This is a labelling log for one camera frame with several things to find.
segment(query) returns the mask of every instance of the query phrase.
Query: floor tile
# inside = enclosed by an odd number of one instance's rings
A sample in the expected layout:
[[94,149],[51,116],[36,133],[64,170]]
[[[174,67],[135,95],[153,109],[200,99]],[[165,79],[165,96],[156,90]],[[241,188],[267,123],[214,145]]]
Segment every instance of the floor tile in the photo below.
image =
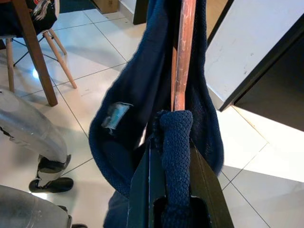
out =
[[62,133],[67,145],[67,154],[72,155],[65,172],[92,158],[88,138],[68,108],[59,91],[55,88],[58,105],[49,107],[43,92],[24,97],[31,105],[45,115]]
[[223,169],[231,180],[266,145],[266,140],[233,107],[217,113],[224,144],[224,164],[235,168]]
[[223,194],[235,228],[269,228],[232,184]]
[[125,18],[121,12],[102,14],[97,9],[84,10],[84,13],[90,18],[93,23]]
[[272,228],[304,223],[304,183],[243,170],[234,185]]
[[96,23],[99,30],[114,47],[129,61],[142,39],[146,25],[133,25],[128,19]]
[[88,133],[91,121],[100,108],[106,91],[124,66],[125,64],[77,79],[75,81],[78,85],[77,90],[72,89],[69,83],[58,86],[86,133]]
[[259,154],[252,171],[304,182],[304,132],[235,108],[270,144]]
[[303,148],[285,151],[268,144],[245,167],[245,170],[259,172],[280,178],[304,182]]
[[218,176],[218,181],[222,189],[229,184],[228,178],[222,172]]
[[65,29],[74,26],[91,24],[91,20],[83,11],[74,11],[70,13],[60,13],[58,20],[53,25],[53,30]]
[[74,180],[72,190],[57,194],[35,194],[56,205],[67,207],[73,223],[84,223],[89,228],[101,228],[114,189],[99,171],[94,160],[65,175]]
[[[27,48],[17,42],[13,42],[13,60],[16,62],[21,56],[27,52]],[[48,66],[52,59],[45,57]],[[27,54],[14,67],[14,86],[15,94],[25,96],[42,90],[42,86],[38,77],[38,73],[34,68],[34,64],[29,54]],[[6,51],[0,51],[0,87],[9,89],[9,78],[7,70]]]
[[[93,24],[55,32],[67,50],[64,60],[73,78],[83,77],[125,63],[123,57]],[[55,57],[45,40],[40,45],[44,54]],[[58,62],[54,61],[48,65],[48,69],[57,85],[68,81]]]

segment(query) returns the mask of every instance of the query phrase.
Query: black rubber foot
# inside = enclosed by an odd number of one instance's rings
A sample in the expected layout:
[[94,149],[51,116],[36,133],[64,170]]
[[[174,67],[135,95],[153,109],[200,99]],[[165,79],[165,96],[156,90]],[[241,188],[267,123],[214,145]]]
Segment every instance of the black rubber foot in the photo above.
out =
[[71,178],[60,177],[56,180],[50,181],[44,187],[38,187],[39,180],[32,180],[28,188],[31,192],[40,193],[40,192],[49,192],[49,193],[58,193],[65,192],[72,189],[74,182]]
[[73,224],[71,228],[87,228],[85,224]]

